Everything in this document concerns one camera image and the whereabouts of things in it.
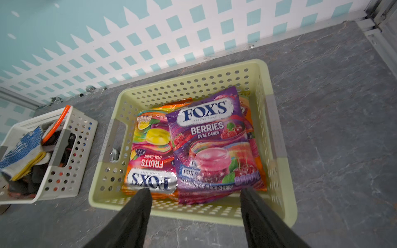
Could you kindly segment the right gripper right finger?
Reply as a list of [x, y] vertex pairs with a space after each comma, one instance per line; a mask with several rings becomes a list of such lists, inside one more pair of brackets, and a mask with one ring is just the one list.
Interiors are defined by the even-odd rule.
[[253, 188], [240, 194], [242, 218], [250, 248], [308, 248]]

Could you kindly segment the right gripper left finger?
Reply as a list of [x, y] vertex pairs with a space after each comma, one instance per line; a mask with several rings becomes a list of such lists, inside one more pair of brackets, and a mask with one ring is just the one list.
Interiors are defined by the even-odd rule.
[[139, 190], [86, 248], [142, 248], [152, 208], [149, 189]]

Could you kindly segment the orange Fox's fruits bag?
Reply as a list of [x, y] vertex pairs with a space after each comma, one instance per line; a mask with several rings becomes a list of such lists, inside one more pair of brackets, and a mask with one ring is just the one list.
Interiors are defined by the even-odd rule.
[[149, 189], [153, 199], [178, 200], [173, 142], [166, 114], [192, 102], [187, 98], [138, 113], [123, 193], [135, 195], [140, 189]]

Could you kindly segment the purple Fox's berries bag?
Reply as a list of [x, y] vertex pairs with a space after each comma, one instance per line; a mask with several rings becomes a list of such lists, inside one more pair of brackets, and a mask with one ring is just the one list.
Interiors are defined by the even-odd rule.
[[205, 204], [247, 187], [265, 190], [236, 87], [166, 115], [178, 202]]

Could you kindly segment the orange white candy bag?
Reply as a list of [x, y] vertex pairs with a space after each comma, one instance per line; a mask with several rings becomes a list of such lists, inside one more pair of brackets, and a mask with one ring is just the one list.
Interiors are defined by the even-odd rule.
[[252, 154], [255, 160], [256, 167], [259, 171], [259, 174], [261, 176], [262, 182], [264, 184], [264, 188], [260, 189], [260, 191], [267, 191], [267, 183], [266, 183], [266, 173], [263, 168], [263, 164], [261, 161], [261, 157], [259, 155], [259, 150], [258, 146], [256, 143], [256, 137], [254, 133], [254, 128], [253, 128], [253, 120], [252, 120], [252, 113], [251, 113], [251, 107], [249, 103], [249, 99], [247, 96], [239, 96], [239, 103], [240, 107], [242, 110], [242, 114], [245, 118], [245, 126], [246, 126], [246, 131], [248, 135], [248, 141], [251, 146]]

